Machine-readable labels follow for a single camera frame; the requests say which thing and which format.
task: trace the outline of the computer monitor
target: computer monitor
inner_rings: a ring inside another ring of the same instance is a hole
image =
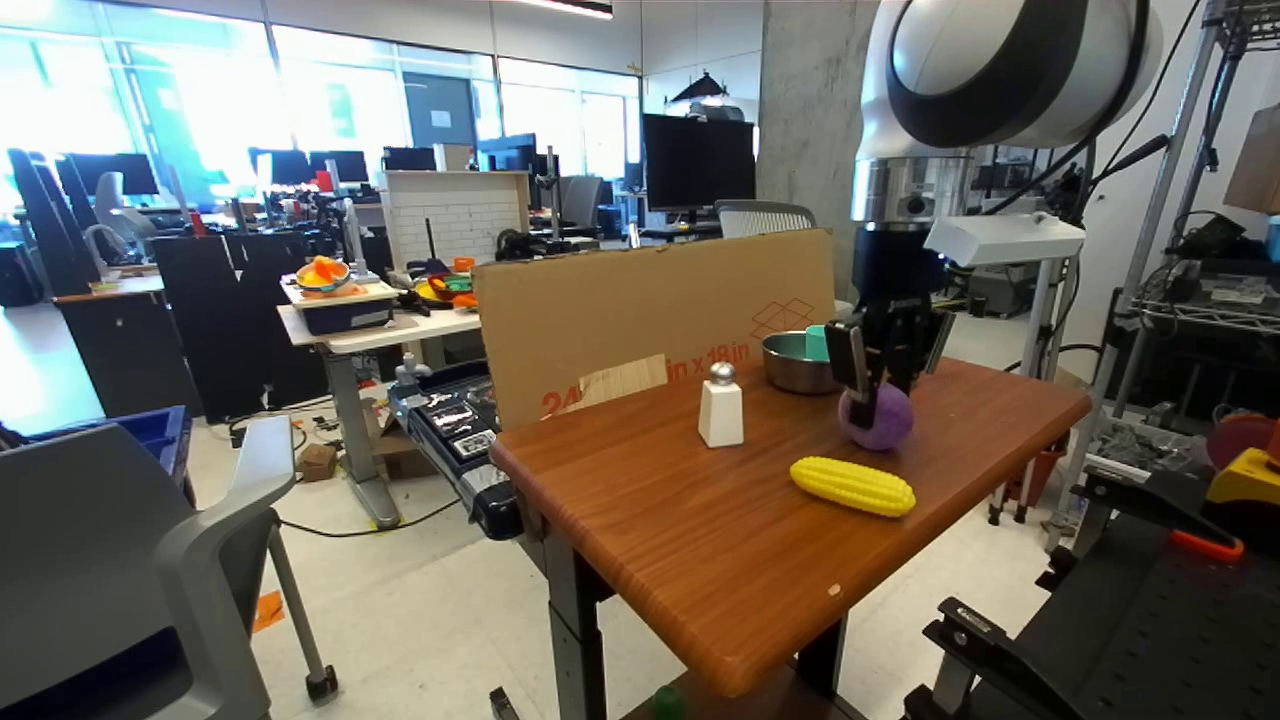
[[[385,150],[385,167],[435,167],[435,150]]]
[[[270,171],[270,186],[313,186],[313,162],[302,150],[247,150],[252,171]]]
[[[754,125],[646,117],[650,207],[692,213],[716,201],[757,197]]]
[[[536,163],[536,135],[495,135],[475,146],[479,171],[529,171]]]
[[[126,176],[126,197],[162,197],[154,162],[146,154],[67,154],[65,167],[92,191],[104,171]]]
[[[313,154],[313,167],[336,163],[336,179],[368,186],[366,154]]]

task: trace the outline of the wooden table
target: wooden table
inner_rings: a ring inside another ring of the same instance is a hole
[[[824,710],[843,614],[1089,411],[1085,392],[946,361],[913,392],[913,439],[872,456],[842,438],[833,397],[775,392],[760,367],[745,397],[750,443],[719,452],[695,438],[695,385],[499,438],[553,592],[562,718],[603,718],[610,589],[692,668],[695,696],[738,700],[733,718]],[[921,504],[875,520],[814,501],[789,480],[796,456],[893,470]]]

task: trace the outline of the cardboard panel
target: cardboard panel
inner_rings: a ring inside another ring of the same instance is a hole
[[[439,261],[494,261],[505,230],[529,230],[524,171],[388,171],[385,191],[394,264],[429,261],[433,221]]]
[[[1280,213],[1280,104],[1252,117],[1228,186],[1228,206],[1266,215]]]
[[[610,367],[662,357],[668,375],[757,361],[760,340],[833,317],[833,235],[588,252],[475,272],[505,428],[581,408]]]

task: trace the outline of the desk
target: desk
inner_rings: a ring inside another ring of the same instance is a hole
[[[479,317],[475,313],[448,313],[448,307],[439,307],[433,317],[398,313],[385,330],[313,337],[304,317],[293,304],[278,304],[278,313],[282,313],[282,324],[298,347],[323,354],[323,381],[330,381],[330,397],[332,397],[336,426],[345,438],[347,478],[354,478],[355,501],[366,504],[366,512],[374,517],[376,530],[398,530],[400,509],[398,509],[388,480],[376,465],[376,447],[368,438],[368,411],[366,411],[360,390],[355,390],[355,357],[376,354],[376,347],[424,345],[424,340],[439,340],[439,337],[475,331]]]
[[[499,438],[495,465],[529,504],[524,548],[553,592],[562,718],[603,718],[595,599],[610,589],[703,696],[738,700],[733,718],[750,718],[754,689],[770,689],[760,718],[824,710],[843,614],[1089,411],[1072,390],[946,361],[913,392],[913,439],[868,456],[842,438],[833,403],[775,392],[745,367],[745,447],[700,443],[695,385]],[[893,470],[921,504],[875,520],[814,501],[789,480],[796,456]]]
[[[184,403],[202,416],[184,345],[172,324],[162,272],[112,275],[77,298],[54,298],[65,313],[83,374],[108,416]]]
[[[711,235],[719,235],[719,221],[642,230],[642,235],[665,242],[665,243],[675,243],[675,242],[711,242]]]

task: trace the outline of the ceiling light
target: ceiling light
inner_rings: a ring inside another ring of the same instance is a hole
[[[522,6],[553,10],[553,11],[570,11],[570,15],[588,15],[588,20],[611,20],[611,6],[603,6],[603,0],[522,0]]]
[[[710,101],[710,97],[728,97],[725,86],[716,86],[711,71],[703,71],[700,82],[692,82],[680,97],[673,97],[673,104],[683,104],[683,101]]]

